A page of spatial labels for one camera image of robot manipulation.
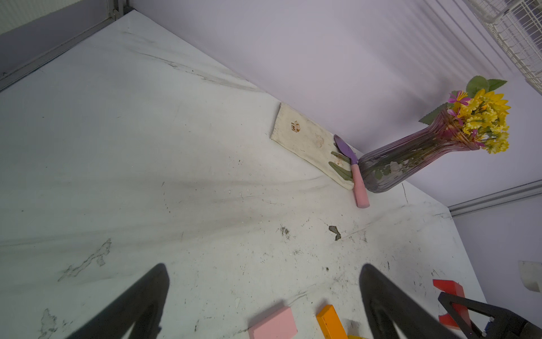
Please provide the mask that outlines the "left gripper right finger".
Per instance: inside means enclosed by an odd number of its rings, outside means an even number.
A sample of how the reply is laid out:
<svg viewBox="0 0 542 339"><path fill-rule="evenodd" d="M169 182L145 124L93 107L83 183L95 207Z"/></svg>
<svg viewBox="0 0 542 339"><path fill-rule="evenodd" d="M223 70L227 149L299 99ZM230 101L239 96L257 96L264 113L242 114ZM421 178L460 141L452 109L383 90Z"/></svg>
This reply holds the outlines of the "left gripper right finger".
<svg viewBox="0 0 542 339"><path fill-rule="evenodd" d="M361 298L374 338L456 338L375 266L364 264L359 277Z"/></svg>

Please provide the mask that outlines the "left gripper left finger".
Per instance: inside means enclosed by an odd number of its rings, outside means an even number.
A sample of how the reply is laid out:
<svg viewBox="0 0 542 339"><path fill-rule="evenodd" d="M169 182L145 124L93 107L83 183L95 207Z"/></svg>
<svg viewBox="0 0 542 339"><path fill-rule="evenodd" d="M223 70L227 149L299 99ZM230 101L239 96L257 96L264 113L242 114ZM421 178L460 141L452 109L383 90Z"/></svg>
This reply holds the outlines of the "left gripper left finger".
<svg viewBox="0 0 542 339"><path fill-rule="evenodd" d="M169 290L165 264L157 264L70 338L156 338Z"/></svg>

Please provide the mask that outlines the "red arch wood block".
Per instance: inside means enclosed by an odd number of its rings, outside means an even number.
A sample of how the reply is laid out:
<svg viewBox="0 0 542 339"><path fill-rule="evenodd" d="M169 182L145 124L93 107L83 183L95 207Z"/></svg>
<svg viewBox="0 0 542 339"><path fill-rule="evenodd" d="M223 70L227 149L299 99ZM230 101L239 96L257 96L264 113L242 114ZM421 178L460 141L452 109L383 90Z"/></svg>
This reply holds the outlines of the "red arch wood block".
<svg viewBox="0 0 542 339"><path fill-rule="evenodd" d="M465 297L464 288L457 282L433 279L433 286L446 294L454 295L457 297ZM460 305L457 303L452 303L451 307L453 308L454 313L460 316L463 322L471 328L471 319L468 309L464 305ZM449 313L445 315L440 315L438 317L438 320L443 326L449 329L460 330L459 325Z"/></svg>

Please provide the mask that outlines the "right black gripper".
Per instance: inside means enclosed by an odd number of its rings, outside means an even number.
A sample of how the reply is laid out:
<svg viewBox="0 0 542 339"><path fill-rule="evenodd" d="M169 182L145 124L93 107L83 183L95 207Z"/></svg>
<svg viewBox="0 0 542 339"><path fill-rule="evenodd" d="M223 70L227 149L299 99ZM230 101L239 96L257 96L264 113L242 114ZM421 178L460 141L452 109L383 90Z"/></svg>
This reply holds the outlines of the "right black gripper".
<svg viewBox="0 0 542 339"><path fill-rule="evenodd" d="M467 338L541 338L541 328L508 309L477 302L464 297L457 297L441 292L438 301L447 313L457 322ZM464 305L468 311L482 314L489 318L484 330L471 321L471 328L454 313L452 303Z"/></svg>

